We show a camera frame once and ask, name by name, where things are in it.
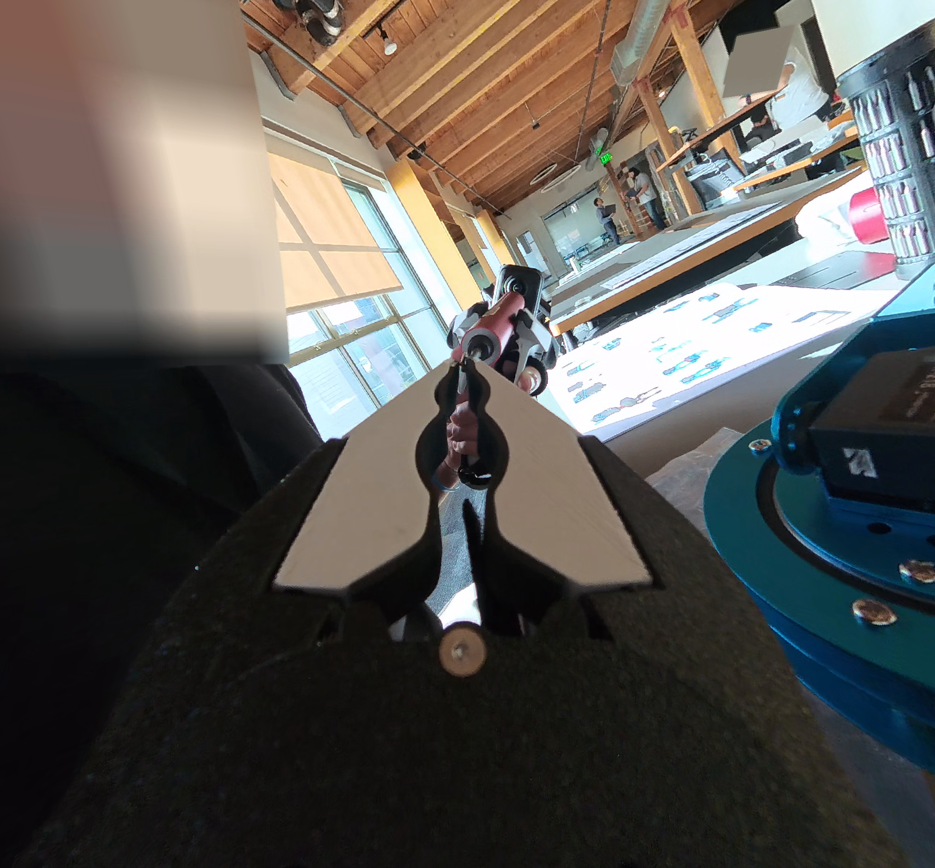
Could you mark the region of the blue robot arm base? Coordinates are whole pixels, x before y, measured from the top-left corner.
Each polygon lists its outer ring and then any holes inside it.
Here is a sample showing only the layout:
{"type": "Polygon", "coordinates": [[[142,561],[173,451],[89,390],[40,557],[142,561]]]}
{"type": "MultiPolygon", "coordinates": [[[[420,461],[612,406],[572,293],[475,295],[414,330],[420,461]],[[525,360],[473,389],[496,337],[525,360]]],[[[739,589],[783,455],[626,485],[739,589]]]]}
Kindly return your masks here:
{"type": "Polygon", "coordinates": [[[802,685],[934,769],[934,270],[713,468],[711,541],[802,685]]]}

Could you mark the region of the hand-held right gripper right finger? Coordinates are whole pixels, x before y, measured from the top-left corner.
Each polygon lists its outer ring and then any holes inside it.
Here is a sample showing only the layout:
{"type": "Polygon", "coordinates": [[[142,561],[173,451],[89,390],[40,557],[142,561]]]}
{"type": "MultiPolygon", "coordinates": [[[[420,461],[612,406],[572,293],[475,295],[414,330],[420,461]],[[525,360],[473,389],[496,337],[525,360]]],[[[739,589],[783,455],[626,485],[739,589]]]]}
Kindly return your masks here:
{"type": "Polygon", "coordinates": [[[482,363],[467,365],[490,480],[485,582],[492,592],[640,589],[653,575],[581,436],[482,363]]]}

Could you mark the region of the clear plastic bag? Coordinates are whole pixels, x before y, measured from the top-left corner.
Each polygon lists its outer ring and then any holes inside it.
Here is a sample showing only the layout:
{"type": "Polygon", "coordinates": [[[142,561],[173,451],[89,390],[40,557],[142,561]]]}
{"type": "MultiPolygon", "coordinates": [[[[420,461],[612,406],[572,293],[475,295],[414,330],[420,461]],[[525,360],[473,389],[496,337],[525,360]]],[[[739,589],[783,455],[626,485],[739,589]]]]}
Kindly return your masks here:
{"type": "Polygon", "coordinates": [[[692,488],[703,489],[720,458],[743,434],[728,427],[719,429],[697,447],[667,462],[646,478],[660,493],[687,493],[692,488]]]}

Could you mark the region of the white plastic bag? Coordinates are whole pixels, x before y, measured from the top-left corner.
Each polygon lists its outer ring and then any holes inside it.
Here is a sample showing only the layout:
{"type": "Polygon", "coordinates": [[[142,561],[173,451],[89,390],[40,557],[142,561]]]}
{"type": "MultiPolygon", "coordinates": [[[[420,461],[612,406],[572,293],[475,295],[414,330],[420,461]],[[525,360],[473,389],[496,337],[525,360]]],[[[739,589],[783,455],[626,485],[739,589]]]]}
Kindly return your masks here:
{"type": "Polygon", "coordinates": [[[845,245],[858,240],[849,220],[851,199],[872,188],[869,172],[859,173],[848,183],[809,201],[797,214],[801,239],[815,245],[845,245]]]}

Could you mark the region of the white booklet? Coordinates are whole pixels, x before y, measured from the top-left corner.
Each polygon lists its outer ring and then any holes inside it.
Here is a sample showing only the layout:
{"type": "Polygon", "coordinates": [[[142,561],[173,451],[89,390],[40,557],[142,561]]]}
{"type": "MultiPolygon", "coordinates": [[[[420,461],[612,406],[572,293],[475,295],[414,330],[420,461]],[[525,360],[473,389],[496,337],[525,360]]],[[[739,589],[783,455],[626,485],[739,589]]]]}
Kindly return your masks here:
{"type": "Polygon", "coordinates": [[[618,290],[629,283],[646,278],[658,269],[667,267],[682,257],[693,254],[697,252],[698,249],[731,234],[732,231],[767,215],[771,215],[779,208],[780,206],[778,204],[765,205],[734,214],[712,223],[700,229],[700,231],[693,232],[680,242],[664,248],[659,251],[659,253],[631,265],[625,269],[625,271],[602,282],[600,286],[602,290],[618,290]]]}

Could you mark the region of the red cylindrical case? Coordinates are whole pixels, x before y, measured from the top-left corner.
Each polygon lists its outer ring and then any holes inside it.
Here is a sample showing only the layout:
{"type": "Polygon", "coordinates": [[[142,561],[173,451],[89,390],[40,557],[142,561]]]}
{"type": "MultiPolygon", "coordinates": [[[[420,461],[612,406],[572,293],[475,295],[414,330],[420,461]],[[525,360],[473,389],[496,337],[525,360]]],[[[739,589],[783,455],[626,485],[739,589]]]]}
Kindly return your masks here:
{"type": "Polygon", "coordinates": [[[860,243],[882,243],[889,239],[884,211],[874,186],[862,189],[851,197],[847,218],[860,243]]]}

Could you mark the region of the wood-edged background desk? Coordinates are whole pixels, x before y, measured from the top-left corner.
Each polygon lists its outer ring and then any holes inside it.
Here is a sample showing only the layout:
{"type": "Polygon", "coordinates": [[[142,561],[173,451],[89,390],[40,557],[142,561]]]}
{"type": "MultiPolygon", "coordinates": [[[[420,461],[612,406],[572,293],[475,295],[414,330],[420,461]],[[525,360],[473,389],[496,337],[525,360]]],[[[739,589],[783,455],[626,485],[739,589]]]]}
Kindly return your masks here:
{"type": "MultiPolygon", "coordinates": [[[[629,283],[618,290],[602,290],[600,286],[601,283],[599,283],[598,294],[595,297],[591,297],[585,300],[585,302],[581,305],[574,306],[569,312],[565,314],[554,316],[552,318],[549,324],[552,334],[554,336],[559,336],[566,332],[571,332],[578,325],[591,321],[602,314],[623,308],[625,305],[632,303],[638,297],[643,296],[651,290],[674,281],[676,278],[688,274],[690,271],[701,266],[702,264],[712,259],[718,258],[723,254],[726,254],[733,248],[749,241],[758,234],[768,231],[778,226],[782,222],[792,218],[799,211],[799,201],[800,198],[796,198],[777,200],[771,203],[756,205],[754,208],[765,205],[778,204],[780,208],[771,215],[767,215],[763,218],[755,220],[754,222],[746,224],[741,228],[732,231],[731,234],[726,235],[721,239],[698,249],[697,252],[686,255],[678,261],[673,262],[671,265],[658,269],[650,276],[629,283]]],[[[754,208],[747,207],[741,212],[754,208]]],[[[686,231],[685,234],[677,233],[676,243],[687,238],[693,232],[696,231],[686,231]]]]}

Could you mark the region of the grey desk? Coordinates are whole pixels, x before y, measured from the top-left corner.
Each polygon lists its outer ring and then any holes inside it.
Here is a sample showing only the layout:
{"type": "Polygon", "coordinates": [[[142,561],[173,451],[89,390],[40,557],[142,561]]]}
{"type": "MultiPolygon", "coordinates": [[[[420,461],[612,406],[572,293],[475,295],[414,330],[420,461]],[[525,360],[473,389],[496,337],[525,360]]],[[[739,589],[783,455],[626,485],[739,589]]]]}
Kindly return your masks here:
{"type": "MultiPolygon", "coordinates": [[[[742,290],[756,285],[771,284],[821,263],[832,254],[845,254],[857,250],[857,244],[835,252],[829,247],[818,247],[808,240],[799,240],[755,261],[731,268],[731,273],[717,278],[740,285],[742,290]]],[[[910,265],[908,270],[890,274],[861,285],[857,292],[882,296],[883,302],[910,286],[916,277],[923,277],[933,266],[933,259],[910,265]]],[[[741,434],[754,429],[764,420],[770,420],[780,400],[806,377],[825,356],[865,324],[860,318],[833,332],[820,334],[801,346],[777,354],[758,367],[742,371],[732,380],[718,375],[714,386],[707,392],[693,395],[660,416],[604,440],[604,444],[639,477],[646,478],[666,463],[696,448],[721,428],[727,427],[741,434]]]]}

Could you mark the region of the person's left hand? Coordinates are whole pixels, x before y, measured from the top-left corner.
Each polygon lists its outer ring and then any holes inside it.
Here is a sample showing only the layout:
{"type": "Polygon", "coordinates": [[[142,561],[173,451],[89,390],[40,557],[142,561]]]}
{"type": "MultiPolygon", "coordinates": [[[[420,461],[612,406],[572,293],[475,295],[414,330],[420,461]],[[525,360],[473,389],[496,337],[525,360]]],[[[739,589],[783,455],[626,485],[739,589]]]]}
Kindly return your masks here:
{"type": "Polygon", "coordinates": [[[475,462],[478,459],[479,423],[467,400],[461,400],[452,412],[446,426],[447,454],[438,470],[457,472],[462,460],[475,462]]]}

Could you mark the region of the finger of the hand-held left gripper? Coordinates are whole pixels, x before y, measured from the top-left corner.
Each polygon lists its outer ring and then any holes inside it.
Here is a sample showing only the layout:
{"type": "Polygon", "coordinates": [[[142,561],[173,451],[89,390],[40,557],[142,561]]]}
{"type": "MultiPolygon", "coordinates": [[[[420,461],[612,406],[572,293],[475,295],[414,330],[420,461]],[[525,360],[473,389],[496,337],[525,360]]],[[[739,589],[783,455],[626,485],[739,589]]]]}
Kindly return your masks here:
{"type": "Polygon", "coordinates": [[[542,366],[555,366],[559,346],[548,326],[531,312],[517,312],[513,318],[513,331],[517,344],[518,366],[531,366],[538,361],[542,366]]]}
{"type": "Polygon", "coordinates": [[[454,318],[448,333],[453,362],[469,358],[484,364],[497,363],[498,333],[496,323],[491,321],[492,311],[489,304],[474,304],[454,318]]]}

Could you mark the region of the tan window blind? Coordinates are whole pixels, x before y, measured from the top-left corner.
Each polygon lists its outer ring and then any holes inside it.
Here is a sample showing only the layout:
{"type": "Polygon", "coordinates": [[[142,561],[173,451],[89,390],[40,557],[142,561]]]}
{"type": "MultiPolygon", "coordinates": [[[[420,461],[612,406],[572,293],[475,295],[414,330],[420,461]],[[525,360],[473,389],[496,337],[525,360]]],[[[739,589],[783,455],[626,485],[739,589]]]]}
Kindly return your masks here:
{"type": "Polygon", "coordinates": [[[402,290],[330,161],[284,147],[267,157],[288,312],[402,290]]]}

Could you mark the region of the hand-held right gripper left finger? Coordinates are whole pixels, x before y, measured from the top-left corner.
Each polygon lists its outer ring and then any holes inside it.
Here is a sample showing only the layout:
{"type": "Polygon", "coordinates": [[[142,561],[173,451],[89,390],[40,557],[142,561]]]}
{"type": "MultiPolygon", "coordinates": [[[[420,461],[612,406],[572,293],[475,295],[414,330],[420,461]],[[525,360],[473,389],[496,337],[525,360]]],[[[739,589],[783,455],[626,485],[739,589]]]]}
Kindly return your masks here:
{"type": "Polygon", "coordinates": [[[355,427],[275,578],[312,594],[431,594],[442,545],[433,477],[460,371],[445,362],[355,427]]]}

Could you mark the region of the printed instruction sheet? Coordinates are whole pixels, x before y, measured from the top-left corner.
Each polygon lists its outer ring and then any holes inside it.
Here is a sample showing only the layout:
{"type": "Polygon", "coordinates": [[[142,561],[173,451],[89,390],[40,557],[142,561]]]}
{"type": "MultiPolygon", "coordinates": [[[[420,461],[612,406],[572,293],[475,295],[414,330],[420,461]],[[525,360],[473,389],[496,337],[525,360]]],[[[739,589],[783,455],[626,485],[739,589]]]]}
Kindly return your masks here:
{"type": "Polygon", "coordinates": [[[827,334],[897,295],[870,289],[710,285],[562,355],[544,406],[581,434],[614,439],[827,334]]]}

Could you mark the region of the large window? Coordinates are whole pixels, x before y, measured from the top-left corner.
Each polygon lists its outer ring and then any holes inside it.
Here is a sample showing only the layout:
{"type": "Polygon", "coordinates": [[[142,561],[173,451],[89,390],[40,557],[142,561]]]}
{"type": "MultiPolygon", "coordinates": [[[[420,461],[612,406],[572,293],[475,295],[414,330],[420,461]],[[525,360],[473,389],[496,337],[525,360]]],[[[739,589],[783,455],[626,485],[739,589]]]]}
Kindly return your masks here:
{"type": "Polygon", "coordinates": [[[396,202],[371,185],[344,187],[401,287],[289,313],[290,372],[323,439],[348,433],[447,354],[448,294],[396,202]]]}

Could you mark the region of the red electric screwdriver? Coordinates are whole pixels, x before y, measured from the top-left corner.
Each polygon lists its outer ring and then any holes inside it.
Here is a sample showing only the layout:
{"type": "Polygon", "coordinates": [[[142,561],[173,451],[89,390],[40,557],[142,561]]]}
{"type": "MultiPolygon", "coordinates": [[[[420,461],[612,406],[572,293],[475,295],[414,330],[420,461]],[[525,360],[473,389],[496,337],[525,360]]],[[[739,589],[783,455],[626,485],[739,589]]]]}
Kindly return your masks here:
{"type": "Polygon", "coordinates": [[[497,371],[506,371],[505,354],[516,336],[518,315],[524,311],[524,297],[508,291],[492,305],[478,302],[463,310],[450,323],[447,337],[450,359],[482,362],[497,371]]]}

